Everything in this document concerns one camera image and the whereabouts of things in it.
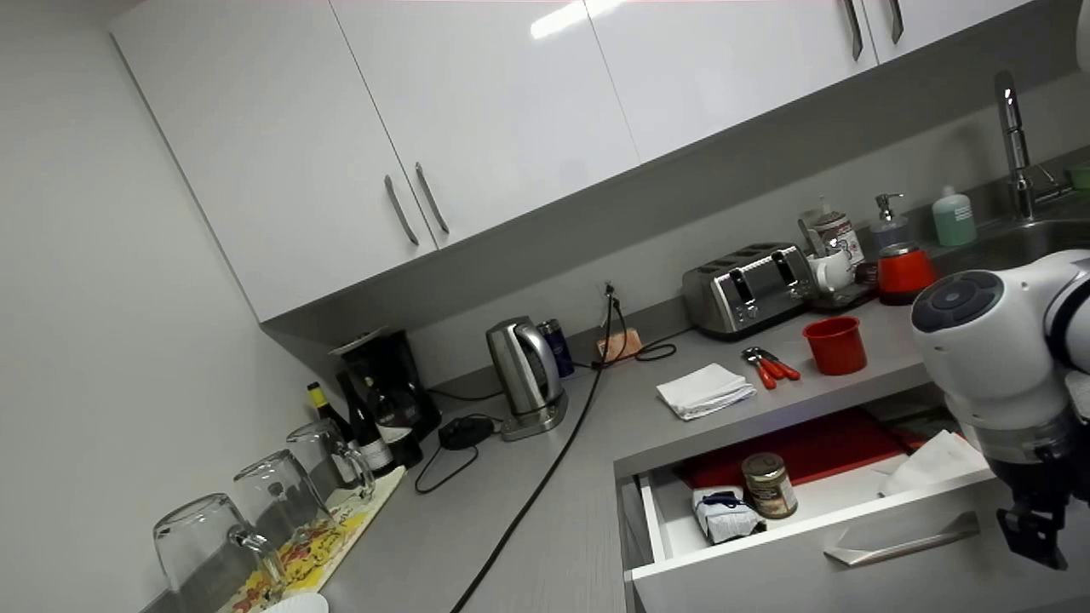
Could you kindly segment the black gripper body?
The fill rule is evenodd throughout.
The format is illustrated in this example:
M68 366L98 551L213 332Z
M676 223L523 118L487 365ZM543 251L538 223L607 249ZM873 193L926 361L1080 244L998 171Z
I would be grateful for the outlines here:
M1011 503L993 509L1004 543L1045 568L1062 568L1058 530L1069 499L1090 503L1090 456L1045 452L1038 464L998 464L993 474L1011 491Z

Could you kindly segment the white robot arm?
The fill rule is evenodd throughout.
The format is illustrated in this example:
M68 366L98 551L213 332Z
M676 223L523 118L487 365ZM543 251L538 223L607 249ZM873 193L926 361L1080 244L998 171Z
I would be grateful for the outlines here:
M1090 499L1090 251L950 271L909 323L931 382L1011 491L1004 543L1062 568L1067 507Z

